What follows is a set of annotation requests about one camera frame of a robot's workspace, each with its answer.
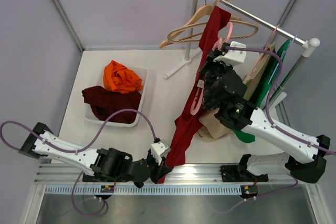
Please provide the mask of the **pink plastic hanger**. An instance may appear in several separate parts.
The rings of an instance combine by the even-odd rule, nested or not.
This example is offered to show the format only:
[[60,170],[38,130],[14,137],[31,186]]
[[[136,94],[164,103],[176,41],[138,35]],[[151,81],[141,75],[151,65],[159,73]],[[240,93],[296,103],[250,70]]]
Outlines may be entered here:
[[[228,32],[227,32],[225,39],[219,38],[216,41],[216,43],[213,44],[212,51],[216,50],[216,48],[221,49],[223,42],[229,41],[232,31],[233,31],[233,22],[228,22]],[[196,95],[194,97],[194,100],[192,102],[191,109],[190,109],[191,115],[196,115],[197,112],[199,111],[202,105],[203,91],[204,91],[204,81],[198,80]]]

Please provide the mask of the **red t shirt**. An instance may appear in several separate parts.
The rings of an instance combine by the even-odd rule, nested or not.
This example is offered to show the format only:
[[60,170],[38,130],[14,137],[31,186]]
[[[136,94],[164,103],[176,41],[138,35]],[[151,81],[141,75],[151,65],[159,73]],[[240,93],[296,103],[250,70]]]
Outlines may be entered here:
[[[218,6],[213,8],[198,44],[202,50],[199,69],[204,65],[208,52],[218,41],[218,32],[228,24],[230,18],[231,13]],[[205,114],[205,110],[201,109],[204,86],[204,75],[198,72],[182,114],[175,120],[176,130],[171,143],[171,151],[165,161],[170,169],[185,164],[185,152],[193,136],[202,127],[198,118]]]

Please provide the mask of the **wooden hanger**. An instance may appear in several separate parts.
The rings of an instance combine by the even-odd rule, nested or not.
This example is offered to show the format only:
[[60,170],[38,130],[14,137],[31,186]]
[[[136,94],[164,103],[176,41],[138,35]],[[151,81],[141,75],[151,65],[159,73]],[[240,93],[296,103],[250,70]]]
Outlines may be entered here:
[[[214,6],[215,5],[205,4],[205,5],[201,6],[200,8],[198,8],[194,12],[191,19],[184,26],[182,26],[182,27],[180,27],[176,30],[171,31],[168,34],[167,39],[160,43],[159,48],[162,49],[163,47],[174,44],[174,43],[196,42],[197,40],[191,39],[191,38],[195,37],[195,36],[199,36],[202,33],[193,34],[193,28],[196,27],[196,26],[199,26],[199,25],[206,24],[206,22],[197,23],[197,21],[202,19],[204,16],[210,16],[212,11],[213,11]],[[185,31],[187,29],[190,29],[190,35],[189,36],[181,38],[179,40],[175,40],[176,37],[178,37],[183,31]]]

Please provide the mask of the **maroon t shirt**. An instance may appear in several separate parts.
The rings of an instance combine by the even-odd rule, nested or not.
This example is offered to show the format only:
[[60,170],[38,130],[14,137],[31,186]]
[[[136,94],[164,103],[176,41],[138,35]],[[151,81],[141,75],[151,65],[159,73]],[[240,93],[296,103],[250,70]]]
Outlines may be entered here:
[[126,94],[108,91],[101,86],[82,90],[84,103],[90,105],[91,111],[100,121],[105,121],[114,112],[123,109],[139,108],[141,94],[133,91]]

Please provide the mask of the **orange t shirt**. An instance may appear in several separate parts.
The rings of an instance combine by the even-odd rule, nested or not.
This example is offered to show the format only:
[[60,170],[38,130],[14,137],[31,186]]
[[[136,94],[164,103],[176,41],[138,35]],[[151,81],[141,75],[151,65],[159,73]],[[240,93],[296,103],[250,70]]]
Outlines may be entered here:
[[131,69],[111,61],[104,68],[103,85],[108,91],[127,94],[143,89],[142,79]]

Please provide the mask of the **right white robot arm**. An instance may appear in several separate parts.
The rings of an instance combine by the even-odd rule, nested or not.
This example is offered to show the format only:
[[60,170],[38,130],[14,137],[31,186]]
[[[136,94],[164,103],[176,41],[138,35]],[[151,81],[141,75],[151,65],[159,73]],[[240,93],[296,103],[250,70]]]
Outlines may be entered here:
[[228,50],[210,50],[200,73],[204,75],[203,109],[215,109],[215,120],[224,127],[259,137],[282,150],[278,154],[241,157],[238,165],[220,168],[225,182],[266,182],[271,174],[286,174],[315,184],[324,174],[330,138],[298,132],[267,111],[244,99],[247,90],[225,56]]

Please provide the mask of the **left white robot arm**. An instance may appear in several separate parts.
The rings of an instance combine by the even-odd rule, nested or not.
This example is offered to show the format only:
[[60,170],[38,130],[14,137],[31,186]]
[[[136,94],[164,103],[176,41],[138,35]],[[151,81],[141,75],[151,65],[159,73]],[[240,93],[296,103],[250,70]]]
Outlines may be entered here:
[[146,158],[134,161],[131,154],[115,148],[84,148],[55,136],[47,125],[37,123],[19,153],[39,159],[55,159],[80,169],[84,182],[133,182],[141,188],[144,182],[158,183],[172,169],[166,164],[170,147],[156,138]]

